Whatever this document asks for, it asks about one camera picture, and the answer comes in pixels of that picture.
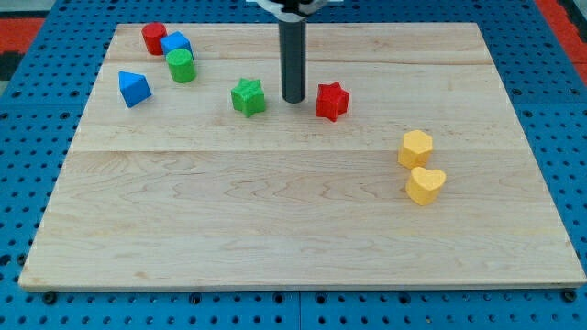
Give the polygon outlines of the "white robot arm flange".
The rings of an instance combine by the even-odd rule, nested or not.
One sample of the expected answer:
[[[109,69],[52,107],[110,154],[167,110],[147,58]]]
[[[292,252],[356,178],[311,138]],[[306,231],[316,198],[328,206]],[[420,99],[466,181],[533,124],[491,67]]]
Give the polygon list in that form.
[[[247,0],[275,16],[279,21],[296,23],[312,16],[324,7],[342,6],[343,0]]]

